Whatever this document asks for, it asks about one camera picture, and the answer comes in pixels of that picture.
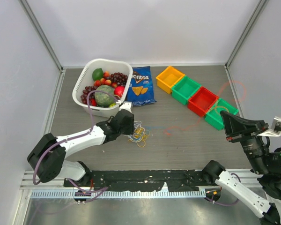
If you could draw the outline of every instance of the perforated metal strip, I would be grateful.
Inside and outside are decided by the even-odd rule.
[[[58,190],[33,190],[30,198],[93,198],[92,196],[75,196],[77,189]],[[200,191],[169,192],[168,190],[154,192],[114,192],[106,191],[99,198],[102,199],[122,199],[122,198],[202,198],[206,197],[205,189]]]

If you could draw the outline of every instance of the doritos bag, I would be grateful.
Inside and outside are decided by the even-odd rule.
[[[146,105],[156,102],[150,67],[135,67],[129,85],[127,100],[133,105]]]

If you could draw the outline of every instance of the white backdrop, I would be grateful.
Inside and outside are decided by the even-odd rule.
[[[247,90],[244,116],[272,123],[281,116],[281,1],[269,1],[231,65],[234,80]],[[238,86],[241,98],[243,88]],[[272,149],[281,138],[272,138]]]
[[[63,66],[221,63],[258,0],[28,0]]]
[[[0,0],[0,225],[11,224],[58,70],[16,0]]]

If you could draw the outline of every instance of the white laundry basket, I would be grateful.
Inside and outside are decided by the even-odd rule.
[[[83,104],[81,101],[80,96],[83,94],[83,90],[87,86],[92,86],[94,84],[92,74],[93,71],[97,68],[102,68],[103,71],[108,71],[110,74],[113,73],[123,73],[128,76],[128,80],[125,86],[125,90],[123,93],[123,96],[121,98],[121,102],[123,103],[125,101],[129,84],[132,77],[132,67],[126,63],[121,61],[113,61],[113,60],[105,60],[105,59],[96,59],[90,61],[86,66],[84,67],[83,71],[81,72],[78,81],[73,89],[73,100],[76,104],[83,107],[83,109],[88,113],[89,109],[88,106]],[[103,117],[111,117],[117,114],[119,111],[119,105],[115,105],[110,108],[101,108],[101,107],[95,107],[91,106],[93,115],[96,116],[103,116]]]

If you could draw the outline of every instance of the plastic storage bin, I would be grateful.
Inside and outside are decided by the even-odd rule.
[[[219,97],[214,93],[204,87],[200,87],[200,89],[188,100],[187,107],[198,116],[203,117],[218,99]]]
[[[87,113],[89,112],[88,106],[82,103],[80,96],[82,95],[82,91],[86,86],[92,86],[94,84],[94,81],[92,79],[92,74],[93,71],[97,68],[102,68],[103,71],[108,71],[110,74],[120,72],[128,76],[125,90],[121,98],[122,103],[125,101],[129,84],[132,78],[132,72],[133,72],[132,67],[126,62],[96,59],[86,64],[73,89],[72,97],[74,102],[80,105]],[[110,108],[91,106],[91,109],[93,115],[109,118],[117,114],[117,112],[119,111],[119,106],[115,105]]]
[[[160,75],[156,77],[157,86],[168,94],[172,93],[172,87],[185,75],[172,66],[167,67]]]
[[[205,121],[218,130],[224,128],[224,123],[220,115],[220,111],[222,110],[228,111],[233,115],[236,115],[238,113],[238,109],[220,98],[206,113],[205,117]]]
[[[196,93],[197,90],[201,87],[200,84],[189,78],[188,76],[184,76],[176,85],[172,88],[172,96],[178,102],[186,105],[191,96]]]

